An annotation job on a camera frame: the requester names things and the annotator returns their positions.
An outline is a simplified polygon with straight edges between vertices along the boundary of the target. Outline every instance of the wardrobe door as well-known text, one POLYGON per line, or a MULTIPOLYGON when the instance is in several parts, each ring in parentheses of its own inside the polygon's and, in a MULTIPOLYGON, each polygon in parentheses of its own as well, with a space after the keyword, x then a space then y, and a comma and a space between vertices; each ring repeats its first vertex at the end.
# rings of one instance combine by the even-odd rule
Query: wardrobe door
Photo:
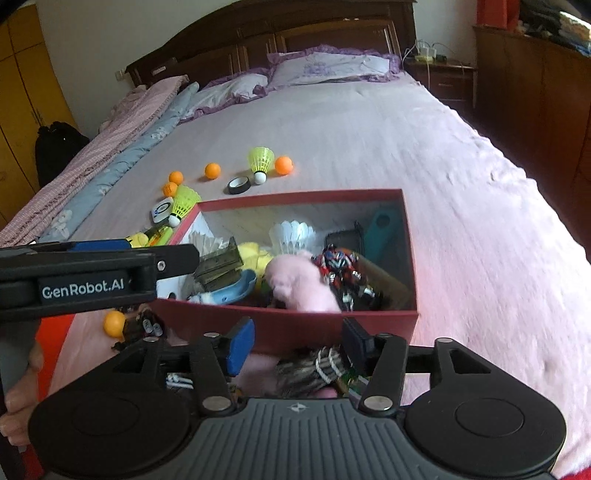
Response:
POLYGON ((17 53, 18 68, 41 125, 66 122, 76 126, 74 118, 53 73, 44 43, 17 53))
POLYGON ((14 12, 8 19, 8 31, 15 52, 43 42, 37 7, 30 5, 14 12))
POLYGON ((0 24, 0 60, 12 55, 12 45, 10 45, 10 36, 8 35, 8 24, 0 24))
POLYGON ((0 215, 10 221, 33 195, 35 192, 0 133, 0 215))
POLYGON ((0 127, 8 145, 35 191, 39 190, 35 142, 39 123, 18 73, 17 61, 0 61, 0 127))

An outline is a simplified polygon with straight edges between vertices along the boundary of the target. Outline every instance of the blue gripper pad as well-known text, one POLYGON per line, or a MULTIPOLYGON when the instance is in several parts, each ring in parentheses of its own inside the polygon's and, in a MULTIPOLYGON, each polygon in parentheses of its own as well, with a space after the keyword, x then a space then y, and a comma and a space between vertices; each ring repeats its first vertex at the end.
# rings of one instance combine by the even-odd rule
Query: blue gripper pad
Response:
POLYGON ((106 252, 111 250, 127 250, 131 244, 124 239, 117 240, 92 240, 89 242, 77 242, 70 252, 106 252))
POLYGON ((230 341, 228 356, 226 357, 226 367, 228 375, 235 377, 240 373, 246 357, 251 352, 255 344, 255 323, 252 319, 240 329, 240 331, 230 341))

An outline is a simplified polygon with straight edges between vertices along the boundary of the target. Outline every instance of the white wall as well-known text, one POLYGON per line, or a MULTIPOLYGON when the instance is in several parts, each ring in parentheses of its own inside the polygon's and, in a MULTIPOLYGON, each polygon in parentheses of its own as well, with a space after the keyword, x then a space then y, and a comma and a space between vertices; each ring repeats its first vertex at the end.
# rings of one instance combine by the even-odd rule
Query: white wall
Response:
MULTIPOLYGON (((130 88, 115 72, 231 0, 37 0, 53 69, 80 130, 96 135, 130 88)), ((418 0, 417 35, 473 61, 476 0, 418 0)))
POLYGON ((476 64, 476 0, 418 0, 414 5, 417 38, 437 45, 437 53, 476 64))

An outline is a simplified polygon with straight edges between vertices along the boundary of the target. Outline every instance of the cardboard box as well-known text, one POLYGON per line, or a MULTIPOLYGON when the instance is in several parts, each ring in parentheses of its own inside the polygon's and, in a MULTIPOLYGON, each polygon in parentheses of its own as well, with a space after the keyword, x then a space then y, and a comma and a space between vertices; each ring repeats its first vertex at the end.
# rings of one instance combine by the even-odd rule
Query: cardboard box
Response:
POLYGON ((239 244, 257 242, 270 246, 270 228, 284 220, 306 222, 315 229, 316 240, 307 246, 315 254, 322 251, 326 234, 352 229, 354 222, 359 222, 365 229, 365 235, 370 235, 366 246, 373 249, 372 257, 381 257, 380 261, 375 262, 376 265, 369 264, 371 272, 368 271, 368 274, 378 284, 378 277, 386 279, 382 288, 389 289, 389 295, 396 297, 390 303, 395 310, 325 314, 194 304, 182 301, 178 296, 187 281, 184 277, 158 282, 160 298, 153 302, 153 310, 164 319, 167 327, 187 341, 206 332, 226 332, 240 318, 249 316, 256 328, 254 351, 274 355, 305 346, 338 344, 342 319, 350 316, 355 317, 373 335, 389 332, 411 340, 418 319, 417 288, 402 190, 297 192, 236 196, 203 202, 183 220, 171 243, 187 243, 192 232, 199 232, 221 236, 226 240, 234 236, 239 244), (376 219, 384 223, 383 215, 376 217, 378 212, 389 212, 387 223, 390 219, 394 222, 390 225, 391 234, 387 238, 370 235, 376 231, 369 228, 376 219), (380 248, 383 253, 377 255, 376 249, 380 248), (175 292, 179 300, 167 300, 170 292, 175 292))

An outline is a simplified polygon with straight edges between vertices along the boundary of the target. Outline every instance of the finger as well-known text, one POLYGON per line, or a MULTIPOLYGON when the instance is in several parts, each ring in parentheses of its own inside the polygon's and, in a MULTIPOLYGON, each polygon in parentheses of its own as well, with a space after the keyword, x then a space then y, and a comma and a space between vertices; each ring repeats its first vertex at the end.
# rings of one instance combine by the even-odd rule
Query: finger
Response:
POLYGON ((8 391, 4 402, 8 413, 14 414, 23 408, 36 405, 37 397, 37 372, 28 368, 25 375, 8 391))
POLYGON ((14 445, 15 447, 26 447, 31 443, 27 432, 21 432, 15 435, 11 435, 10 437, 8 437, 8 441, 11 445, 14 445))
POLYGON ((38 342, 35 342, 35 345, 29 353, 29 366, 35 372, 40 372, 43 368, 43 349, 38 342))
POLYGON ((35 406, 31 406, 14 414, 3 415, 0 418, 0 433, 8 438, 23 432, 26 433, 34 408, 35 406))

